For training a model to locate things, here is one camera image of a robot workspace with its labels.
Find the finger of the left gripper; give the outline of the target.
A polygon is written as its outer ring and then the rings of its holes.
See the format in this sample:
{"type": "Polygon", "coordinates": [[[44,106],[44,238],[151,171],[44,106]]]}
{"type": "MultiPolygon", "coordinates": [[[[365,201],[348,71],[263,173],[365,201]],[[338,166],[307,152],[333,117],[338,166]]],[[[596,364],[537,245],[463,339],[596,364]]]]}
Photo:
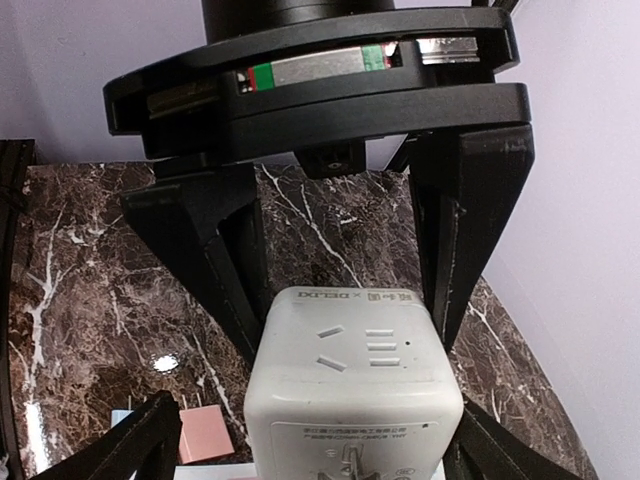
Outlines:
{"type": "Polygon", "coordinates": [[[530,125],[423,135],[409,157],[424,302],[445,349],[534,162],[530,125]]]}
{"type": "Polygon", "coordinates": [[[270,300],[253,165],[156,181],[121,197],[129,226],[253,364],[270,300]]]}

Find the white cube socket adapter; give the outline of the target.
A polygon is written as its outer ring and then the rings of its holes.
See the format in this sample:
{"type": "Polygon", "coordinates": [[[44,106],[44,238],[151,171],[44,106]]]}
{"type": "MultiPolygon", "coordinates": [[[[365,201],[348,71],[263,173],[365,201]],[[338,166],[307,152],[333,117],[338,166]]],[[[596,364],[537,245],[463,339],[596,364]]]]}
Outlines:
{"type": "Polygon", "coordinates": [[[269,309],[244,416],[261,479],[430,479],[463,406],[415,292],[299,286],[269,309]]]}

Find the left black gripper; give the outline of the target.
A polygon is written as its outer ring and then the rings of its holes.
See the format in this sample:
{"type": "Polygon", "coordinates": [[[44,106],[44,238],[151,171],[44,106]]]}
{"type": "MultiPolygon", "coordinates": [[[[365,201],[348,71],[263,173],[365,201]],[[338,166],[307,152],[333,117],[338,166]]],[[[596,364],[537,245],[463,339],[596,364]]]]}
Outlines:
{"type": "Polygon", "coordinates": [[[509,13],[390,1],[206,1],[206,43],[109,81],[111,134],[152,160],[291,152],[312,175],[358,172],[364,144],[526,124],[509,13]]]}

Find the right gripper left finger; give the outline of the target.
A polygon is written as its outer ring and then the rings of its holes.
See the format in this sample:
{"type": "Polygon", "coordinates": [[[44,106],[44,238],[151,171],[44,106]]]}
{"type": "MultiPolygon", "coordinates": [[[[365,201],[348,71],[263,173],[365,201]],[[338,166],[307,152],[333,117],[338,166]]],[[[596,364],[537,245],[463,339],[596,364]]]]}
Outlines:
{"type": "Polygon", "coordinates": [[[159,391],[101,438],[38,479],[172,479],[178,460],[178,403],[159,391]]]}

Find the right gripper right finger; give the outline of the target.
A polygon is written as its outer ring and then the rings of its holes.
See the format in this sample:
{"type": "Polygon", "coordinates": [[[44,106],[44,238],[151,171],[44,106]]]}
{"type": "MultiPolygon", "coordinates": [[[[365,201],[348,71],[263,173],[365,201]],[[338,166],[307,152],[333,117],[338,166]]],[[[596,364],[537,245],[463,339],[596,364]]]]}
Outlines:
{"type": "Polygon", "coordinates": [[[461,422],[447,449],[448,479],[544,479],[539,455],[493,419],[464,400],[461,422]]]}

